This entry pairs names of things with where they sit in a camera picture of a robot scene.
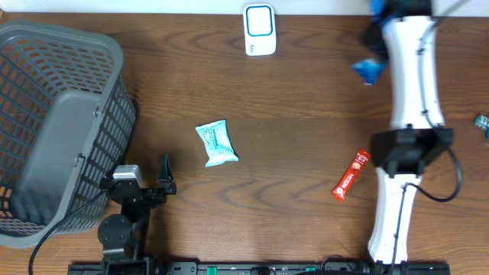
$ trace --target blue snack packet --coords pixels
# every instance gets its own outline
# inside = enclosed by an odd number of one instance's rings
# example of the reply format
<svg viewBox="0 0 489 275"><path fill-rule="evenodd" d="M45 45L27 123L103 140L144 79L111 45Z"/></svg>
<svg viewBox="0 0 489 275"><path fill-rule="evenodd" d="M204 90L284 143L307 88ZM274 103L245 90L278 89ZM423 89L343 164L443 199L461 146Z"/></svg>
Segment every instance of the blue snack packet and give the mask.
<svg viewBox="0 0 489 275"><path fill-rule="evenodd" d="M223 164L226 161L238 161L226 128L226 120L216 121L196 127L197 133L204 141L209 161L206 167Z"/></svg>

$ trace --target blue object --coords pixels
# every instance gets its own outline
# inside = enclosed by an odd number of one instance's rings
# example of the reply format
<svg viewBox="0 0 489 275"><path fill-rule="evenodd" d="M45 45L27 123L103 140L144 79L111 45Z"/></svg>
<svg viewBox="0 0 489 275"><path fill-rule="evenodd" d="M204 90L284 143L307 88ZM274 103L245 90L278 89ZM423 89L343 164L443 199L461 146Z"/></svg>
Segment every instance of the blue object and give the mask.
<svg viewBox="0 0 489 275"><path fill-rule="evenodd" d="M209 161L206 167L223 164L226 161L238 161L226 128L226 120L216 121L196 128L206 146Z"/></svg>
<svg viewBox="0 0 489 275"><path fill-rule="evenodd" d="M353 64L351 67L364 80L365 85L374 85L387 67L387 62L368 58Z"/></svg>
<svg viewBox="0 0 489 275"><path fill-rule="evenodd" d="M374 21L378 21L381 17L381 13L384 10L385 0L372 0L371 10L373 13Z"/></svg>

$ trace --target wooden table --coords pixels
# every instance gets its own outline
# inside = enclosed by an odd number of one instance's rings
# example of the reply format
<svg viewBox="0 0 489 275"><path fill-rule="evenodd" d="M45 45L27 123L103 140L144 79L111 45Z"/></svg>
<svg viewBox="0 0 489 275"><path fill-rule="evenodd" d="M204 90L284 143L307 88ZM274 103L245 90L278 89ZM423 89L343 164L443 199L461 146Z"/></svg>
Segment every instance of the wooden table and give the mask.
<svg viewBox="0 0 489 275"><path fill-rule="evenodd" d="M107 34L125 55L124 78L141 106L127 156L154 184L170 153L178 194L154 211L148 249L163 259L320 261L367 257L377 201L369 165L340 203L332 188L369 137L389 128L390 74L364 86L351 65L369 53L357 40L367 17L277 16L277 52L247 57L237 15L7 14ZM489 145L472 122L489 110L489 19L451 19L439 30L439 96L465 184L453 202L417 196L410 260L446 260L453 274L489 267ZM227 119L240 160L204 168L197 125ZM447 157L423 186L449 194ZM117 213L111 204L107 214ZM32 249L0 248L0 273L27 273ZM55 236L36 274L96 262L96 230Z"/></svg>

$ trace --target red wrapper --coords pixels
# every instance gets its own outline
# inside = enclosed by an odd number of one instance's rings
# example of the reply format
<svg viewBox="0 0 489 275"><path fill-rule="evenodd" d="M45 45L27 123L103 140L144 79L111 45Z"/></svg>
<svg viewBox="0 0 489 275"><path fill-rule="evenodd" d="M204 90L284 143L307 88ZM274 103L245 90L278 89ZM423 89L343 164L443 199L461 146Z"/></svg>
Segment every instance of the red wrapper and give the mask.
<svg viewBox="0 0 489 275"><path fill-rule="evenodd" d="M365 150L359 150L357 156L350 164L350 167L346 170L345 175L343 175L342 180L340 180L338 185L332 190L332 194L338 201L342 202L345 199L347 191L364 168L364 165L367 164L368 160L370 160L370 154Z"/></svg>

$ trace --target laundry basket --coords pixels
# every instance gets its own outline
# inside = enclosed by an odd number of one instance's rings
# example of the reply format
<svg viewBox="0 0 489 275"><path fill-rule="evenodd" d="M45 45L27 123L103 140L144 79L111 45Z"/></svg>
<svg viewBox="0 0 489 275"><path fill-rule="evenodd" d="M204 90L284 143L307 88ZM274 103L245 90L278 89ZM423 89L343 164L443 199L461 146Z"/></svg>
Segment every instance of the laundry basket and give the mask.
<svg viewBox="0 0 489 275"><path fill-rule="evenodd" d="M0 244L35 245L99 192L135 123L110 37L14 21L0 25ZM87 231L107 198L57 233Z"/></svg>

